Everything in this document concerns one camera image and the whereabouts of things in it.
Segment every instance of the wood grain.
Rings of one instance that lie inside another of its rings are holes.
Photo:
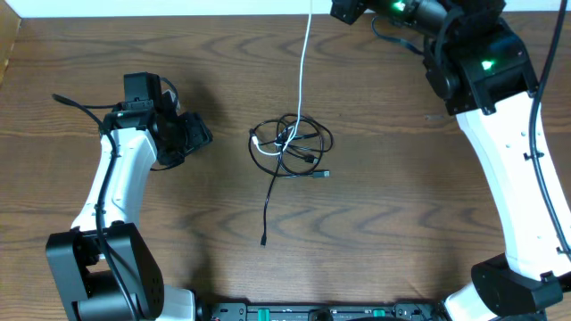
[[[506,16],[540,70],[555,15]],[[260,248],[269,177],[245,143],[255,124],[295,111],[305,20],[25,20],[0,91],[0,319],[64,318],[45,244],[82,207],[100,147],[92,121],[50,94],[115,103],[122,75],[142,70],[175,83],[214,134],[184,166],[147,183],[141,233],[166,283],[251,301],[437,300],[503,252],[483,171],[455,120],[438,117],[445,109],[421,60],[375,39],[367,18],[348,27],[325,15],[311,30],[303,109],[335,135],[323,164],[332,176],[278,180]],[[567,191],[570,29],[543,101]],[[567,298],[551,319],[571,320],[569,307]]]

